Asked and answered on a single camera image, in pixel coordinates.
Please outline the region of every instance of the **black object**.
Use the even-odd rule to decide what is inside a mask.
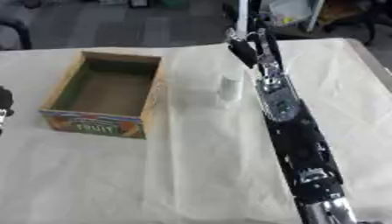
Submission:
[[[249,68],[257,63],[256,51],[246,40],[230,40],[228,49]]]
[[[392,1],[390,0],[369,0],[370,7],[363,13],[351,17],[338,19],[331,24],[324,26],[325,32],[332,32],[337,26],[364,24],[369,32],[369,37],[365,41],[366,46],[370,46],[375,40],[375,25],[385,25],[392,28],[392,20],[382,15],[392,15]]]
[[[26,7],[27,9],[35,9],[38,8],[39,6],[42,5],[42,1],[41,0],[22,0],[22,4],[24,5],[24,7]]]
[[[13,103],[12,92],[0,86],[0,109],[7,110],[7,116],[14,114],[14,111],[11,109]]]
[[[318,125],[303,101],[297,116],[288,122],[265,117],[276,156],[296,202],[313,204],[344,196],[342,177]],[[322,168],[329,175],[307,183],[299,171]]]
[[[32,49],[29,29],[22,21],[11,17],[0,17],[0,25],[10,27],[17,32],[22,49]]]

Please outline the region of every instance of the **chair leg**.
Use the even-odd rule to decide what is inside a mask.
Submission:
[[[365,46],[370,46],[375,40],[375,23],[373,21],[366,21],[365,26],[369,30],[369,39],[365,42]]]
[[[20,45],[23,49],[32,49],[29,29],[22,21],[9,17],[0,17],[0,25],[8,26],[17,32]]]

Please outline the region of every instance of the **gray floor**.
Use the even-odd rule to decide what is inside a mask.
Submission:
[[[100,5],[77,0],[43,0],[27,10],[17,0],[0,0],[0,15],[23,20],[31,29],[36,49],[92,46],[191,46],[220,43],[228,22],[221,4],[236,0],[185,0],[171,9],[156,4],[149,9],[126,5]],[[392,70],[392,28],[377,27],[378,36],[369,50]],[[363,27],[342,27],[332,34],[315,31],[318,37],[366,39]],[[0,28],[0,45],[15,46],[17,36]]]

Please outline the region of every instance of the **table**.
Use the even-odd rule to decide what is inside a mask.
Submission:
[[[389,74],[356,42],[279,45],[354,211],[391,222]],[[247,76],[239,105],[217,104],[225,45],[88,49],[164,57],[147,141],[48,128],[38,108],[80,50],[0,52],[16,100],[0,137],[1,223],[300,223]]]

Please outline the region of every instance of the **white paper sheet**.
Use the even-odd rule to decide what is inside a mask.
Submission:
[[[345,40],[281,47],[355,213],[391,222],[391,94]],[[164,55],[148,140],[47,127],[38,107],[78,50],[0,53],[17,111],[0,137],[0,223],[300,223],[249,79],[239,105],[216,101],[224,45],[96,51]]]

